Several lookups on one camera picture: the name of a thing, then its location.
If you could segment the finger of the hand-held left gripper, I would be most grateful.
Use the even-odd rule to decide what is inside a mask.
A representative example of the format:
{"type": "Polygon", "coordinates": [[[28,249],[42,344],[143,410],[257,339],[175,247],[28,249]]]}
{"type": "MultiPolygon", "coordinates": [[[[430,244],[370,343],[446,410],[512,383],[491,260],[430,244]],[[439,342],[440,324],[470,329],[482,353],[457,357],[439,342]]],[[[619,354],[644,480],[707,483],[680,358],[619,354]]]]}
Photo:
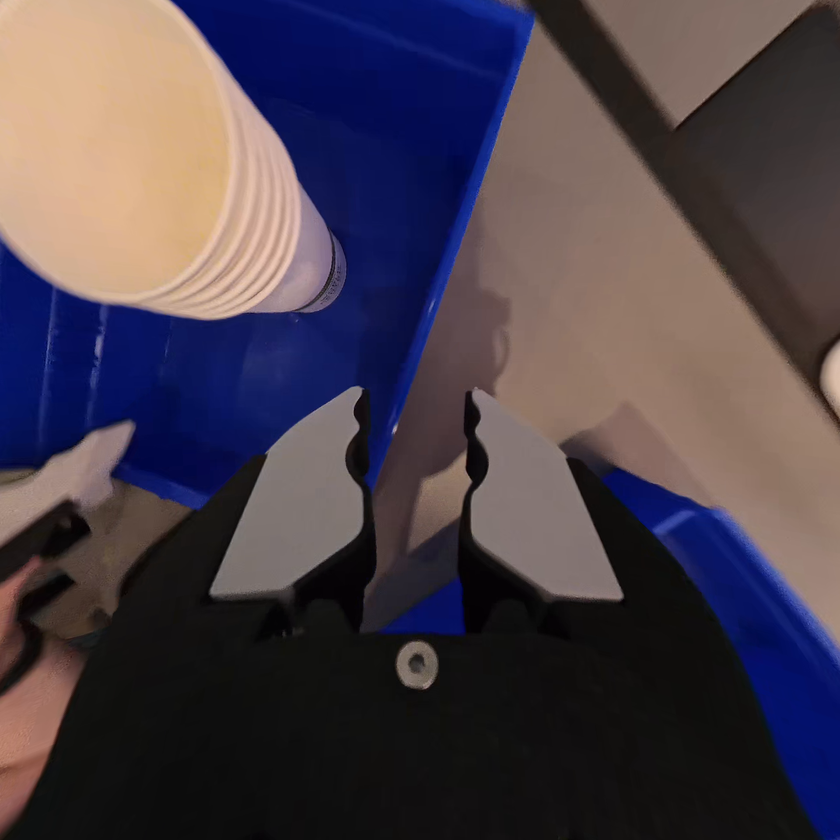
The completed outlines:
{"type": "Polygon", "coordinates": [[[52,456],[36,472],[3,483],[2,544],[67,502],[83,511],[102,504],[112,494],[112,472],[134,431],[135,423],[130,420],[94,430],[75,447],[52,456]]]}

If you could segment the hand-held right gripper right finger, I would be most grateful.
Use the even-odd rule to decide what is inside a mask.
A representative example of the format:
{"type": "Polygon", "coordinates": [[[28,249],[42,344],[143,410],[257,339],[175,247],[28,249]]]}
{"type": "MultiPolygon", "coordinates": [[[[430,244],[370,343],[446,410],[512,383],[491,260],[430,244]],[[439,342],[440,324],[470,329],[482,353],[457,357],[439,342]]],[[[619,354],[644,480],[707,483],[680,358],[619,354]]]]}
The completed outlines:
{"type": "Polygon", "coordinates": [[[563,450],[478,388],[465,397],[465,436],[465,630],[479,633],[508,601],[535,627],[556,603],[622,604],[623,588],[563,450]]]}

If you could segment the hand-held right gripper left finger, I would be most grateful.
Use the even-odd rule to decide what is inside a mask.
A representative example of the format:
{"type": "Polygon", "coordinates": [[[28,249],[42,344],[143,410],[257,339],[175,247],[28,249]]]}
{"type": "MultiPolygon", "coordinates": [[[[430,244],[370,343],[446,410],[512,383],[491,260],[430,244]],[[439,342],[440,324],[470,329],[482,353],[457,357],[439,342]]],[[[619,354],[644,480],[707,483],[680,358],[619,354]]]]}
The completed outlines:
{"type": "Polygon", "coordinates": [[[355,385],[287,430],[266,452],[209,595],[276,600],[298,623],[333,602],[359,632],[375,572],[368,436],[370,396],[355,385]]]}

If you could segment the blue plastic bin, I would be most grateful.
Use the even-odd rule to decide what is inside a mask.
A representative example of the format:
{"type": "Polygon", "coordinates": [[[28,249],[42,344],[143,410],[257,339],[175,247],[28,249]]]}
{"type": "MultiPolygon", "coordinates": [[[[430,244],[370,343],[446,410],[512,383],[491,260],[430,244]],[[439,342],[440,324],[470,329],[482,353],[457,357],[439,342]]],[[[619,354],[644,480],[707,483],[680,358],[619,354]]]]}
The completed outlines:
{"type": "Polygon", "coordinates": [[[807,815],[821,838],[838,838],[838,644],[727,511],[617,467],[601,482],[707,599],[807,815]]]}
{"type": "Polygon", "coordinates": [[[201,507],[354,385],[372,486],[532,30],[497,2],[177,2],[278,132],[343,247],[313,314],[168,318],[55,289],[2,248],[1,460],[32,468],[136,424],[116,477],[201,507]]]}

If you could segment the person's left hand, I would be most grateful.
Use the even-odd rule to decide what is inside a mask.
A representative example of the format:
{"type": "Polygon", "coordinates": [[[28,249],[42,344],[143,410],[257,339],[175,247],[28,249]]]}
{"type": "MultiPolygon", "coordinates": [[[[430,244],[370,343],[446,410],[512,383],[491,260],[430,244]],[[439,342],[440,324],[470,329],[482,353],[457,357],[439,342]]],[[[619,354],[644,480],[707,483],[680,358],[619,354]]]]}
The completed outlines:
{"type": "Polygon", "coordinates": [[[18,620],[34,556],[1,586],[1,833],[20,817],[42,774],[85,664],[83,653],[18,620]]]}

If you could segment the white stand base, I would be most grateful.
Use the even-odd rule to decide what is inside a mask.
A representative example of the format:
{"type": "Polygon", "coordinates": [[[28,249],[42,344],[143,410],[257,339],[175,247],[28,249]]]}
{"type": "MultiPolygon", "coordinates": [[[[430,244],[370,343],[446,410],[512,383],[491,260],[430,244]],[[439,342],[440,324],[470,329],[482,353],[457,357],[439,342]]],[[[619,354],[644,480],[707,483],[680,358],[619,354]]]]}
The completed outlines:
{"type": "Polygon", "coordinates": [[[818,384],[826,405],[839,419],[839,337],[826,350],[822,358],[818,384]]]}

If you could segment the black flat plate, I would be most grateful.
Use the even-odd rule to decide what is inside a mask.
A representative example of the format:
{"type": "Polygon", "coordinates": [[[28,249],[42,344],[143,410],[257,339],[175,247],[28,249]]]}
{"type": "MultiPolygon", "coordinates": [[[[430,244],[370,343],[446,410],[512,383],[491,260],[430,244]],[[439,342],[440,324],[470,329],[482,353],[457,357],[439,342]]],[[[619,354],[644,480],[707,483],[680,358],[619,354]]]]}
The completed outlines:
{"type": "Polygon", "coordinates": [[[773,263],[814,377],[839,327],[838,36],[808,8],[676,132],[773,263]]]}

